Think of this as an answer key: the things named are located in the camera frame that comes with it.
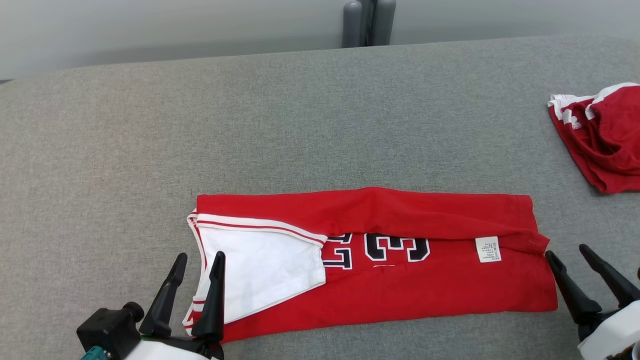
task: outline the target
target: gray wall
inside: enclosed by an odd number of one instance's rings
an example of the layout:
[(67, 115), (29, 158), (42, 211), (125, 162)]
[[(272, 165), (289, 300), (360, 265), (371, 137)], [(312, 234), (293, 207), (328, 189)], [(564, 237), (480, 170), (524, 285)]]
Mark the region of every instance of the gray wall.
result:
[[(397, 0), (392, 44), (596, 32), (638, 0)], [(0, 0), (0, 79), (128, 61), (340, 46), (346, 0)]]

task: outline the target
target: red garment with white trim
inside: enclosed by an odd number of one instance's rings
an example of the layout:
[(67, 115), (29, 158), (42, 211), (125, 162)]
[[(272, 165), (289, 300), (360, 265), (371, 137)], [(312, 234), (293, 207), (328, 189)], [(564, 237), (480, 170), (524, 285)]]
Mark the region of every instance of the red garment with white trim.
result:
[[(225, 341), (318, 327), (552, 311), (556, 286), (525, 195), (386, 188), (201, 195), (189, 224), (203, 263), (227, 255)], [(481, 262), (477, 243), (498, 244)]]
[(552, 95), (549, 113), (587, 181), (602, 193), (640, 190), (640, 85)]

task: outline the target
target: gray cylindrical post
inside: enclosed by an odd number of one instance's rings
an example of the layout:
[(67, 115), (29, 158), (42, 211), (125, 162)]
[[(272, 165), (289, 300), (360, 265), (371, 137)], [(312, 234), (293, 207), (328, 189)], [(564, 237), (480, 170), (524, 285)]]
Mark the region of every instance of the gray cylindrical post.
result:
[(359, 1), (348, 2), (342, 16), (342, 47), (360, 46), (362, 4)]
[(391, 42), (391, 29), (394, 25), (395, 13), (396, 0), (378, 0), (376, 2), (369, 45), (389, 45)]

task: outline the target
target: teal connector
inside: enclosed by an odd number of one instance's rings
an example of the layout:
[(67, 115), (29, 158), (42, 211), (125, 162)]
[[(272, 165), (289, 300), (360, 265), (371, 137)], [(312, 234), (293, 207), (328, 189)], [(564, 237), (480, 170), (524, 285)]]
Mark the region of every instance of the teal connector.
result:
[(109, 360), (101, 347), (92, 347), (80, 360)]

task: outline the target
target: printed number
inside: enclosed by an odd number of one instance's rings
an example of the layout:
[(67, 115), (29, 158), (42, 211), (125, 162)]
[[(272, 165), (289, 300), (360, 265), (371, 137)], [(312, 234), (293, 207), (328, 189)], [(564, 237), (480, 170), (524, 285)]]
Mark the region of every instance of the printed number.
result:
[[(397, 236), (387, 236), (382, 234), (365, 234), (365, 251), (367, 257), (373, 261), (387, 260), (387, 249), (404, 250), (404, 243), (411, 242), (411, 247), (406, 249), (407, 260), (409, 262), (422, 261), (429, 256), (429, 240), (425, 238), (399, 238)], [(387, 241), (387, 247), (380, 245), (380, 240)]]
[[(351, 234), (344, 234), (342, 236), (332, 236), (326, 241), (336, 241), (343, 244), (351, 243)], [(333, 250), (333, 254), (340, 257), (340, 260), (326, 260), (322, 264), (327, 268), (343, 268), (345, 270), (351, 270), (353, 268), (353, 262), (351, 259), (351, 249), (348, 247), (341, 247)]]

